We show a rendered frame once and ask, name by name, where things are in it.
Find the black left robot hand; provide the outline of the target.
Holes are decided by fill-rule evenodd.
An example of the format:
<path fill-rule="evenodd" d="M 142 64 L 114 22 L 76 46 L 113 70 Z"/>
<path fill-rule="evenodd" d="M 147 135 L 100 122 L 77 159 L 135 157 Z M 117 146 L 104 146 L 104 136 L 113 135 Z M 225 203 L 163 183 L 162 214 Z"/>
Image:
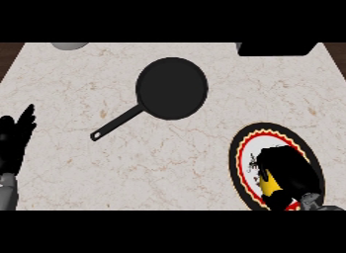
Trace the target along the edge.
<path fill-rule="evenodd" d="M 35 106 L 29 105 L 17 120 L 9 116 L 0 118 L 0 176 L 18 174 L 24 149 L 36 127 Z"/>

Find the yellow lemon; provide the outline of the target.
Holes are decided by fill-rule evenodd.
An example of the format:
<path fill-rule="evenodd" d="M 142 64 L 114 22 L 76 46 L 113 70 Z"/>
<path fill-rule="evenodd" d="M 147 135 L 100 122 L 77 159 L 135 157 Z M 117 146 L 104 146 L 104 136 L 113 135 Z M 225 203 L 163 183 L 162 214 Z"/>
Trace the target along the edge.
<path fill-rule="evenodd" d="M 259 178 L 259 188 L 261 188 L 262 194 L 267 197 L 273 194 L 274 191 L 278 191 L 281 189 L 270 171 L 267 171 L 267 178 Z"/>

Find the black frying pan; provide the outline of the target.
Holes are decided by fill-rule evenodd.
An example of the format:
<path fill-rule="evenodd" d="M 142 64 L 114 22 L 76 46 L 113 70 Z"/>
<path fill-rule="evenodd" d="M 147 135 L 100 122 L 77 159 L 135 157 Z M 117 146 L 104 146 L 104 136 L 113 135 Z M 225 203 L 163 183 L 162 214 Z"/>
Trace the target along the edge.
<path fill-rule="evenodd" d="M 188 117 L 199 110 L 206 93 L 208 83 L 199 67 L 178 57 L 157 59 L 137 78 L 137 105 L 89 134 L 89 139 L 101 138 L 141 112 L 168 121 Z"/>

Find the grey round object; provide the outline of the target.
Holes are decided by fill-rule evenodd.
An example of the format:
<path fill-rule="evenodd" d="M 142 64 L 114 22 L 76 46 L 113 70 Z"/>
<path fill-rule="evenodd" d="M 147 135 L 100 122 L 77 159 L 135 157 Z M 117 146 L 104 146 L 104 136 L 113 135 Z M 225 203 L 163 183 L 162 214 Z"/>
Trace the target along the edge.
<path fill-rule="evenodd" d="M 58 50 L 76 50 L 86 44 L 88 42 L 52 42 L 52 47 Z"/>

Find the black appliance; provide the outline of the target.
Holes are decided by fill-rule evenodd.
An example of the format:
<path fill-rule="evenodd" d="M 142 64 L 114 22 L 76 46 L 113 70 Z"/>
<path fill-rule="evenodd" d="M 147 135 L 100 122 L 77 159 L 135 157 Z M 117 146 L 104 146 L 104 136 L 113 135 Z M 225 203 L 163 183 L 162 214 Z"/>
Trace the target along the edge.
<path fill-rule="evenodd" d="M 314 42 L 237 42 L 240 56 L 302 56 L 315 46 Z"/>

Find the black rimmed patterned plate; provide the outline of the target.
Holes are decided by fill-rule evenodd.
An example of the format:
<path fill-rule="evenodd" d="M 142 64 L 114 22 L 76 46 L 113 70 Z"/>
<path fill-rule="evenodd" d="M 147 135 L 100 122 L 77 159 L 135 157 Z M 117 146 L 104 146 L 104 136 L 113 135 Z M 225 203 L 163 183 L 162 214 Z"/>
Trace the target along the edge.
<path fill-rule="evenodd" d="M 239 197 L 252 211 L 267 211 L 268 207 L 261 199 L 261 187 L 256 156 L 262 148 L 290 146 L 302 156 L 315 172 L 318 189 L 324 192 L 324 178 L 312 151 L 286 127 L 271 123 L 253 123 L 244 126 L 233 136 L 228 149 L 228 171 L 231 184 Z"/>

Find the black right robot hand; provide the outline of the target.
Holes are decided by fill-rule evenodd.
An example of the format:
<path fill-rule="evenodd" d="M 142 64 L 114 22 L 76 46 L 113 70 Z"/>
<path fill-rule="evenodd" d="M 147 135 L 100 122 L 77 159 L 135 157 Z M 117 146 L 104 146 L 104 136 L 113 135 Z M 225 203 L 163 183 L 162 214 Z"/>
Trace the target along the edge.
<path fill-rule="evenodd" d="M 270 171 L 281 189 L 261 199 L 271 211 L 283 211 L 307 193 L 321 193 L 317 174 L 298 151 L 287 145 L 262 148 L 255 161 L 259 178 Z"/>

